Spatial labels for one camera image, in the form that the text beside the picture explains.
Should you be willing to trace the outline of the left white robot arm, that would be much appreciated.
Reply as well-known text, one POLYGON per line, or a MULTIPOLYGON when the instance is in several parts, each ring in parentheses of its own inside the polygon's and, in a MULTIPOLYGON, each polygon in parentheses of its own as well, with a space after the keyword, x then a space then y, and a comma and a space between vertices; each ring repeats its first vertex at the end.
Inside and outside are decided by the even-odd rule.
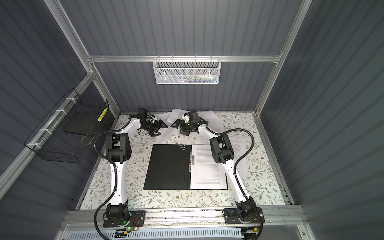
POLYGON ((126 169, 132 156, 130 135, 137 130, 145 130, 151 137, 160 136, 160 129, 168 126, 158 120, 148 110, 139 108, 138 113, 129 115, 128 121, 120 129, 102 133, 106 137, 103 155, 111 167, 111 196, 106 201, 105 227, 126 227, 135 221, 128 207, 125 190, 126 169))

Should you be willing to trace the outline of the printed sheet near left arm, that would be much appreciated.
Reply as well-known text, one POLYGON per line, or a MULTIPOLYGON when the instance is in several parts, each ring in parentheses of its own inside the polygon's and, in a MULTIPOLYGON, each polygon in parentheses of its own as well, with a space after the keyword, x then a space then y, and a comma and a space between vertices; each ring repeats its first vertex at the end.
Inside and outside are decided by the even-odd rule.
MULTIPOLYGON (((239 157, 246 153, 246 140, 244 138, 236 138, 229 136, 232 147, 234 149, 234 161, 237 161, 239 157)), ((209 145, 209 139, 198 135, 195 141, 196 145, 209 145)), ((245 180, 247 177, 247 158, 244 157, 237 165, 237 171, 242 180, 245 180)))

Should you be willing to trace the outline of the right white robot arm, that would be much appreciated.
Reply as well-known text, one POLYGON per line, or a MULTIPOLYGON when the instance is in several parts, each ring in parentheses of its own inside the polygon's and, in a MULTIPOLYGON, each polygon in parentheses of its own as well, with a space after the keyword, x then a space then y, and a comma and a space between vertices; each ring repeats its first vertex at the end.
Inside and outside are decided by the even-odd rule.
POLYGON ((243 223, 252 219, 257 223, 263 224, 262 213, 258 210, 257 204, 247 191, 241 177, 238 173, 237 166, 253 149, 255 145, 255 138, 250 131, 235 128, 221 133, 215 132, 208 126, 208 121, 204 120, 198 115, 197 111, 184 113, 181 117, 176 119, 172 124, 172 128, 179 128, 180 133, 188 136, 191 132, 198 133, 209 139, 213 160, 222 167, 226 174, 227 180, 230 181, 235 195, 235 203, 237 207, 237 216, 243 223), (251 139, 251 146, 249 149, 235 160, 235 152, 232 143, 228 136, 231 132, 244 132, 249 135, 251 139))

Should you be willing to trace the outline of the grey folder with black inside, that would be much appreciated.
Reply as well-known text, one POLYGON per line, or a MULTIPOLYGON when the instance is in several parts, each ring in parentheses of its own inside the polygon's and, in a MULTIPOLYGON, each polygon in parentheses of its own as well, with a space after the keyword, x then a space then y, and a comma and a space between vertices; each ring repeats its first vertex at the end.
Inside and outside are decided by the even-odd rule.
POLYGON ((145 190, 191 190, 192 145, 153 145, 145 190))

